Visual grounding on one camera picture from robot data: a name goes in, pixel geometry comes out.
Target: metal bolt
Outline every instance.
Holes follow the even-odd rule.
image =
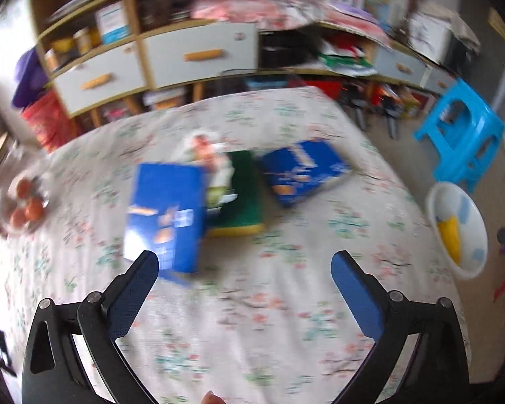
[[[389,298],[391,301],[400,302],[404,300],[404,295],[398,290],[393,290],[389,292]]]
[[[442,304],[445,308],[450,308],[453,305],[453,302],[451,302],[451,299],[449,298],[441,298],[439,300],[439,303]]]
[[[41,302],[39,302],[39,308],[44,310],[46,309],[49,305],[51,304],[51,300],[50,299],[43,299]]]
[[[98,302],[101,299],[101,293],[98,291],[93,291],[88,295],[88,302],[90,304],[93,304],[95,302]]]

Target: transparent bowl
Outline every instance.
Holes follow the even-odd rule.
[[[45,154],[24,146],[12,149],[0,164],[0,228],[9,235],[18,236],[34,232],[47,215],[52,184],[47,170],[48,159]],[[16,194],[16,187],[23,178],[31,182],[31,190],[24,199],[20,199]],[[43,205],[41,218],[27,219],[18,226],[12,226],[11,217],[14,211],[21,209],[24,212],[31,198],[41,199]]]

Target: yellow sign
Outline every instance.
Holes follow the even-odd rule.
[[[497,12],[496,9],[490,8],[489,24],[505,40],[505,23],[499,16],[499,13]]]

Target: egg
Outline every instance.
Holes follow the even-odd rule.
[[[32,181],[22,178],[16,187],[16,194],[19,199],[26,199],[32,192]]]
[[[17,208],[9,219],[9,224],[14,229],[20,229],[26,224],[26,216],[23,208]]]
[[[34,196],[28,200],[28,205],[24,208],[24,214],[28,220],[36,221],[43,218],[44,208],[41,197]]]

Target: floral tablecloth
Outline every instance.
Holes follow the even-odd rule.
[[[34,235],[0,239],[0,328],[16,370],[39,300],[81,301],[128,268],[122,238],[136,165],[164,162],[198,127],[256,153],[323,136],[354,172],[291,210],[265,192],[265,232],[206,239],[190,288],[155,283],[118,345],[159,402],[199,403],[208,390],[228,404],[331,402],[373,345],[331,279],[331,257],[341,249],[386,290],[423,302],[451,298],[467,342],[460,299],[410,193],[337,104],[307,87],[138,115],[52,154],[54,210]],[[80,352],[96,390],[108,396],[86,348]]]

